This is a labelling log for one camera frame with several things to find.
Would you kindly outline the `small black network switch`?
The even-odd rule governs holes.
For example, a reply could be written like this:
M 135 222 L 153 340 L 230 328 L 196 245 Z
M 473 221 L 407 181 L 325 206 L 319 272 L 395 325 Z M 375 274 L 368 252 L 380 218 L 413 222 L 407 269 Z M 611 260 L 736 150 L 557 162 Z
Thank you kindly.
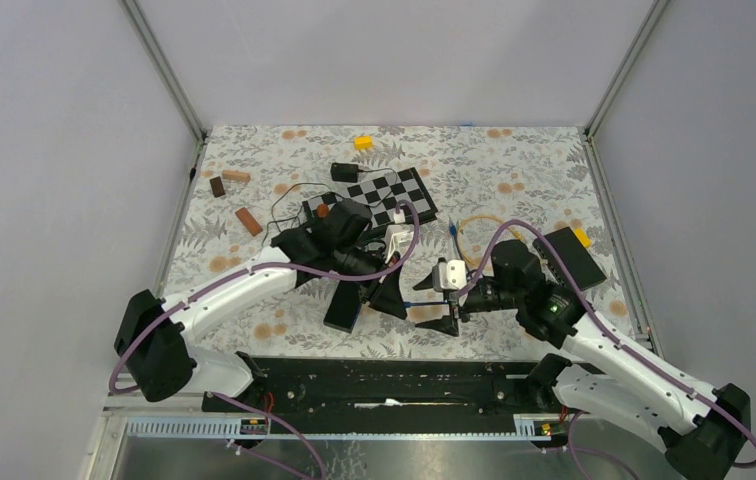
M 323 325 L 349 334 L 354 329 L 361 307 L 360 286 L 340 282 L 323 318 Z

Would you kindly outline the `black power adapter with cable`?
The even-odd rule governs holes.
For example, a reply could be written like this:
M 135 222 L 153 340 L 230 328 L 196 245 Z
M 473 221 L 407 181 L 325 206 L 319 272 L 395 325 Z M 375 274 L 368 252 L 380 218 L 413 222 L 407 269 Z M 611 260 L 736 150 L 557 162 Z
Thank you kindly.
M 374 174 L 374 173 L 391 173 L 395 177 L 398 177 L 398 172 L 392 168 L 365 169 L 362 166 L 355 163 L 339 163 L 339 162 L 333 162 L 330 167 L 331 179 L 335 182 L 342 182 L 342 183 L 357 183 L 359 176 L 361 174 Z M 291 217 L 278 219 L 275 215 L 275 209 L 277 205 L 282 200 L 284 200 L 292 191 L 294 191 L 297 187 L 303 187 L 303 186 L 320 186 L 320 187 L 325 188 L 324 191 L 320 192 L 317 195 L 314 195 L 314 198 L 321 198 L 323 195 L 326 195 L 326 194 L 330 194 L 333 198 L 340 197 L 340 194 L 332 191 L 331 187 L 327 185 L 326 183 L 322 183 L 322 182 L 294 183 L 290 187 L 288 187 L 277 200 L 273 202 L 272 206 L 270 207 L 271 220 L 268 222 L 268 226 L 274 226 L 278 230 L 278 232 L 281 233 L 282 232 L 282 228 L 280 227 L 281 223 L 285 223 L 288 221 L 296 221 L 300 219 L 301 217 L 300 213 L 297 213 Z

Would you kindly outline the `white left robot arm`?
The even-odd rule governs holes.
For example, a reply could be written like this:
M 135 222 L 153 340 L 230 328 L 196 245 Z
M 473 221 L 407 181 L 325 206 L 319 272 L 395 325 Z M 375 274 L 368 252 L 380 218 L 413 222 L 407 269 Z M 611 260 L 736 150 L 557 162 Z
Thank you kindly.
M 135 294 L 114 340 L 119 360 L 109 377 L 110 392 L 140 391 L 149 402 L 179 392 L 213 392 L 225 394 L 239 410 L 255 409 L 265 387 L 246 360 L 197 343 L 237 313 L 316 278 L 349 284 L 356 304 L 406 319 L 399 273 L 419 241 L 418 212 L 410 201 L 396 203 L 386 232 L 410 242 L 395 247 L 385 240 L 382 256 L 359 246 L 371 221 L 369 207 L 344 199 L 324 217 L 282 231 L 258 254 L 206 283 L 164 298 L 150 290 Z

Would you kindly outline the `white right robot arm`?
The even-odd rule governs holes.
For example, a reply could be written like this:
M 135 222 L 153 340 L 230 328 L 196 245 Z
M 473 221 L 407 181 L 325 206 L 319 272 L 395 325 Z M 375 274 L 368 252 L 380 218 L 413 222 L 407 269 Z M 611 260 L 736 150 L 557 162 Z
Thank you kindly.
M 687 479 L 722 479 L 751 426 L 750 398 L 733 384 L 716 388 L 676 368 L 581 304 L 578 292 L 546 278 L 519 240 L 495 245 L 493 273 L 471 280 L 462 260 L 440 259 L 416 284 L 445 295 L 449 313 L 424 328 L 449 335 L 471 313 L 513 310 L 521 327 L 603 372 L 598 377 L 555 354 L 530 374 L 529 402 L 598 416 L 639 436 Z

